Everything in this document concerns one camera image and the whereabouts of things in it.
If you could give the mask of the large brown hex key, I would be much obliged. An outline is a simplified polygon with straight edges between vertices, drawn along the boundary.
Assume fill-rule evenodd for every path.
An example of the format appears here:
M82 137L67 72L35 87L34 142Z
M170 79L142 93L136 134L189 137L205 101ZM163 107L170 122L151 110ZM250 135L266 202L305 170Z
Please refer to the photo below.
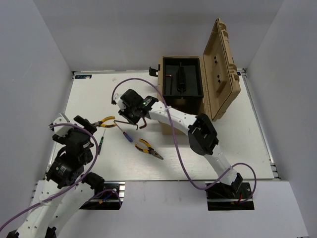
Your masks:
M173 76L171 74L166 74L166 78L169 78L170 86L169 86L169 94L172 94L172 87L173 87Z

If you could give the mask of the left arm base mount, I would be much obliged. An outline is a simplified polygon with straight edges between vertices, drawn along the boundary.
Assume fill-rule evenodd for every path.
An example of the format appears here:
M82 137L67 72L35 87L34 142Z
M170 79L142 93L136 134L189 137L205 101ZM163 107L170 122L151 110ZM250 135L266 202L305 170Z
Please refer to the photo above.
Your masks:
M120 202L123 204L124 194L124 181L104 182L101 188L95 191L95 197L85 202L80 210L119 210Z

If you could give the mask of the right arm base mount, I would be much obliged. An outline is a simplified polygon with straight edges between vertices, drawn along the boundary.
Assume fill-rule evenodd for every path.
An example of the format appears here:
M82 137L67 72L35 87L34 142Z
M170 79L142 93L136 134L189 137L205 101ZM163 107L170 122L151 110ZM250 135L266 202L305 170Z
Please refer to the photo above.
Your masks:
M207 206L209 211L247 211L254 210L252 189L249 182L242 182L236 193L232 192L227 185L220 182L206 190Z

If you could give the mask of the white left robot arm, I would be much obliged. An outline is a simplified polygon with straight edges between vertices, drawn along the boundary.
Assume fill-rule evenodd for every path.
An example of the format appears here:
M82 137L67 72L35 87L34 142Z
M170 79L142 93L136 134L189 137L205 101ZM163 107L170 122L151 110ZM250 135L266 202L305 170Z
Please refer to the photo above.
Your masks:
M25 210L27 218L7 237L56 238L90 196L99 198L104 194L104 179L91 171L98 157L91 150L98 147L93 136L97 128L81 116L74 121L72 124L60 114L50 124L53 141L62 148L46 173L38 203Z

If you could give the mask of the yellow black needle-nose pliers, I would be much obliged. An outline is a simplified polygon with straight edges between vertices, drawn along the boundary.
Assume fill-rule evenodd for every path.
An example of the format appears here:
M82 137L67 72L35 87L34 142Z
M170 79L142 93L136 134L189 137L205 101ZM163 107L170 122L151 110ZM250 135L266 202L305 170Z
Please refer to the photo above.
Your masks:
M152 155L160 160L163 160L163 157L151 146L150 143L148 143L146 140L139 138L138 140L139 142L141 142L142 144L144 144L146 146L146 148L141 147L139 144L135 143L135 148L143 153Z

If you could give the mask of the tan plastic toolbox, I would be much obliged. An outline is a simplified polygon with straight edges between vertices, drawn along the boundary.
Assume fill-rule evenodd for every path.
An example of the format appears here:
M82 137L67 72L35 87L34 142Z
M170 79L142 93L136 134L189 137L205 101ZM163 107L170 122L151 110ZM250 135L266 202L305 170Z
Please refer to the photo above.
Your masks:
M227 27L219 18L202 56L163 56L149 75L158 79L159 100L188 114L206 114L211 121L221 119L241 91Z

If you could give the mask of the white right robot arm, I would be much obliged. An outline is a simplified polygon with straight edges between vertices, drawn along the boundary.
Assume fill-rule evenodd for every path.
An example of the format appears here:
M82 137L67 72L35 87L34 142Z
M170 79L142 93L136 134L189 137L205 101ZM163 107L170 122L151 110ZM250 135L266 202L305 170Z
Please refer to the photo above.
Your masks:
M156 120L173 126L188 136L190 148L210 163L220 177L224 193L231 198L241 193L243 178L224 156L211 120L205 114L187 114L174 108L167 109L157 98L142 98L129 89L124 94L115 94L113 104L119 106L119 114L129 123L137 124L140 119Z

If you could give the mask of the orange handled tool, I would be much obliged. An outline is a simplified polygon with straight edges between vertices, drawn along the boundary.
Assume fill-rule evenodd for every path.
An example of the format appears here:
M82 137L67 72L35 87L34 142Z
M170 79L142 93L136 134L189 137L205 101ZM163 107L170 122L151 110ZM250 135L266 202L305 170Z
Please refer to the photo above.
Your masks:
M115 120L115 116L109 116L109 117L106 117L100 121L97 121L97 122L94 122L92 123L93 126L95 127L103 127L103 128L113 128L113 127L116 127L116 123L112 123L112 124L106 124L107 121L109 120Z

